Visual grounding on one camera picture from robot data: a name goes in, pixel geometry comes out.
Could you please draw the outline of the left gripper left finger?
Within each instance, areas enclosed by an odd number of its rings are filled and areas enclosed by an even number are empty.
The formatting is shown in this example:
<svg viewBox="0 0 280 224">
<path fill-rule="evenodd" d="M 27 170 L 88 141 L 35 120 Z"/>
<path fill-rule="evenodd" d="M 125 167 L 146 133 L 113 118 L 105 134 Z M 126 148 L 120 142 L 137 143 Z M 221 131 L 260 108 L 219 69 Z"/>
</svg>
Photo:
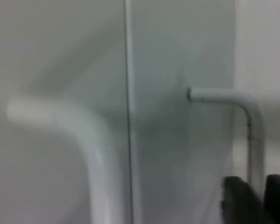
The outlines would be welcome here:
<svg viewBox="0 0 280 224">
<path fill-rule="evenodd" d="M 261 201 L 248 183 L 237 176 L 222 182 L 221 214 L 223 224 L 261 224 Z"/>
</svg>

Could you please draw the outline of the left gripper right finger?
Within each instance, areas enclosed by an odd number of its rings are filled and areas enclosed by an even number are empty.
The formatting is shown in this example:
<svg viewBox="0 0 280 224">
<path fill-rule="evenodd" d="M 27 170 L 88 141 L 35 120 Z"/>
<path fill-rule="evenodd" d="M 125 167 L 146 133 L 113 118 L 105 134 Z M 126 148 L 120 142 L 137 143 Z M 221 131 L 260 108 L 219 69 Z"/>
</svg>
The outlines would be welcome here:
<svg viewBox="0 0 280 224">
<path fill-rule="evenodd" d="M 266 177 L 263 208 L 276 224 L 280 224 L 280 175 Z"/>
</svg>

